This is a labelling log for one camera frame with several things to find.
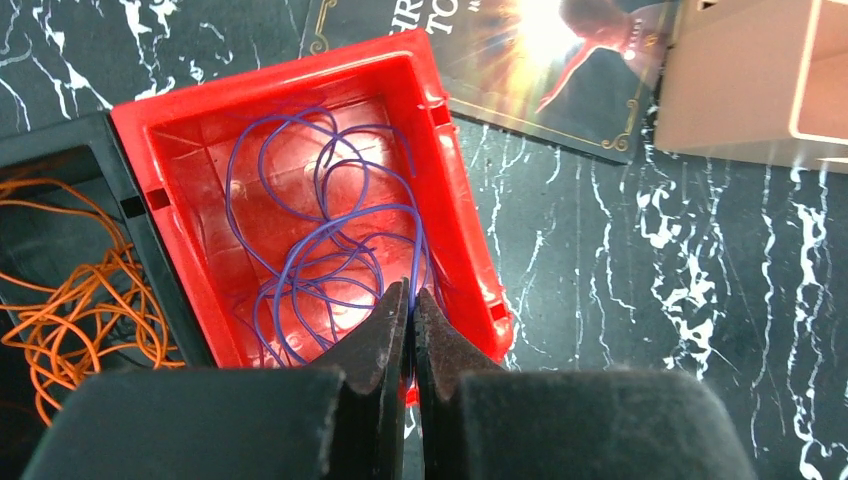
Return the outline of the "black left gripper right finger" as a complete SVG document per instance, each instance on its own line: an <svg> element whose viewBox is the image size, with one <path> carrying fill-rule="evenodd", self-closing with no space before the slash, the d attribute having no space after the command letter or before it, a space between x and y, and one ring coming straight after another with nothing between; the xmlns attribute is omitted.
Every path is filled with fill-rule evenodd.
<svg viewBox="0 0 848 480"><path fill-rule="evenodd" d="M429 479L752 479L720 398L686 373L512 372L428 291L413 314Z"/></svg>

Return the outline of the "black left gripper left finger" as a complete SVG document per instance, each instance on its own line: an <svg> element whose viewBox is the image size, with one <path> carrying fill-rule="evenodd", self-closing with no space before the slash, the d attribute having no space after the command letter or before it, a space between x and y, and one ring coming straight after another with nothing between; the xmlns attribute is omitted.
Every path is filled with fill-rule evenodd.
<svg viewBox="0 0 848 480"><path fill-rule="evenodd" d="M98 374L71 394L27 479L397 479L407 281L300 368Z"/></svg>

